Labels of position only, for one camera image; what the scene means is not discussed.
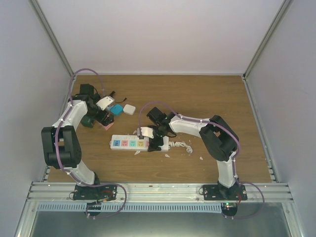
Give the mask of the dark green square adapter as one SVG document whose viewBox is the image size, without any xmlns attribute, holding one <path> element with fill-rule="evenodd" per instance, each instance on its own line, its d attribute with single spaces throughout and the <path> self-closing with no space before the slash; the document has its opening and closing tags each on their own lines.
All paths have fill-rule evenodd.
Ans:
<svg viewBox="0 0 316 237">
<path fill-rule="evenodd" d="M 88 127 L 88 128 L 93 128 L 94 127 L 94 124 L 95 124 L 95 119 L 90 117 L 90 116 L 87 116 L 85 115 L 82 119 L 81 119 L 81 124 L 84 126 L 84 127 Z"/>
</svg>

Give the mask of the large pink adapter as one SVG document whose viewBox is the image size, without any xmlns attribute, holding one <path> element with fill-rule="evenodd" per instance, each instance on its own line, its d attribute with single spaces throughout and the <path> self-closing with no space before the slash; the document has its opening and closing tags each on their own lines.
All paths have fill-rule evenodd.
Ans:
<svg viewBox="0 0 316 237">
<path fill-rule="evenodd" d="M 102 127 L 103 127 L 105 130 L 109 130 L 113 125 L 114 125 L 114 122 L 111 122 L 111 123 L 109 123 L 108 125 L 103 125 Z"/>
</svg>

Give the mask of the cyan square adapter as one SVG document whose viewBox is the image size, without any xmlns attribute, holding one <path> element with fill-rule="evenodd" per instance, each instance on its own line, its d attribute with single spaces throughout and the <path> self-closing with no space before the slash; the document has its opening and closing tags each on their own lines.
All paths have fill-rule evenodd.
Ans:
<svg viewBox="0 0 316 237">
<path fill-rule="evenodd" d="M 123 106 L 121 106 L 120 104 L 115 104 L 111 109 L 110 112 L 115 115 L 118 116 L 123 112 Z"/>
</svg>

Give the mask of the black plug with cable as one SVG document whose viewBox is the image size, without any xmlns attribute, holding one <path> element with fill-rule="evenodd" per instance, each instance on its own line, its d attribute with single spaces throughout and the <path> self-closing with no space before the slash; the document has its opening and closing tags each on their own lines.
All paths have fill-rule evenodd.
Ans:
<svg viewBox="0 0 316 237">
<path fill-rule="evenodd" d="M 112 97 L 116 103 L 123 103 L 127 100 L 126 97 L 124 98 L 117 97 L 116 92 L 114 90 L 109 94 L 109 97 Z"/>
</svg>

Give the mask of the white grey plug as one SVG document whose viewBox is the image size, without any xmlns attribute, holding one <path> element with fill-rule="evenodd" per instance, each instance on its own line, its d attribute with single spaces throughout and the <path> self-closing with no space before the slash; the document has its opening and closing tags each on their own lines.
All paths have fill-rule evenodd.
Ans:
<svg viewBox="0 0 316 237">
<path fill-rule="evenodd" d="M 130 104 L 126 104 L 123 108 L 123 112 L 128 115 L 133 115 L 136 111 L 136 107 Z"/>
</svg>

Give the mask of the white power strip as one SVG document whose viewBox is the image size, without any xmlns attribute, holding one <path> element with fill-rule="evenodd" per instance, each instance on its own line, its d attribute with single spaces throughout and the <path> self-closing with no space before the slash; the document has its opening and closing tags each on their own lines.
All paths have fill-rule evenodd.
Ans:
<svg viewBox="0 0 316 237">
<path fill-rule="evenodd" d="M 146 151 L 149 138 L 139 139 L 137 135 L 112 135 L 110 148 L 113 151 Z"/>
</svg>

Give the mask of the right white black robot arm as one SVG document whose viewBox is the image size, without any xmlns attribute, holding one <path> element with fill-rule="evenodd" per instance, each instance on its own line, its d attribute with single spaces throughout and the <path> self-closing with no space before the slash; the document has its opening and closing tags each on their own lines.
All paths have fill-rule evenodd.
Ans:
<svg viewBox="0 0 316 237">
<path fill-rule="evenodd" d="M 239 138 L 220 116 L 211 119 L 197 119 L 170 113 L 166 115 L 157 107 L 152 108 L 147 117 L 153 122 L 148 151 L 161 151 L 163 139 L 169 134 L 189 134 L 201 138 L 208 153 L 216 160 L 218 181 L 215 196 L 230 200 L 237 195 L 239 188 L 236 173 L 236 155 L 239 152 Z"/>
</svg>

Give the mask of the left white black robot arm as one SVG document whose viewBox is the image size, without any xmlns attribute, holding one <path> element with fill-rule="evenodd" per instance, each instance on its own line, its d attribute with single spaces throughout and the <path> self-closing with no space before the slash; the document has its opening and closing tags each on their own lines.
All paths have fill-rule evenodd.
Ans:
<svg viewBox="0 0 316 237">
<path fill-rule="evenodd" d="M 52 126 L 41 131 L 41 140 L 45 163 L 62 170 L 71 176 L 79 186 L 86 186 L 84 193 L 90 199 L 97 199 L 102 188 L 97 174 L 91 171 L 82 160 L 82 151 L 76 130 L 84 116 L 89 116 L 102 126 L 108 126 L 114 117 L 106 108 L 114 103 L 112 96 L 100 97 L 93 93 L 94 88 L 88 84 L 88 92 L 81 91 L 72 96 L 66 110 Z"/>
</svg>

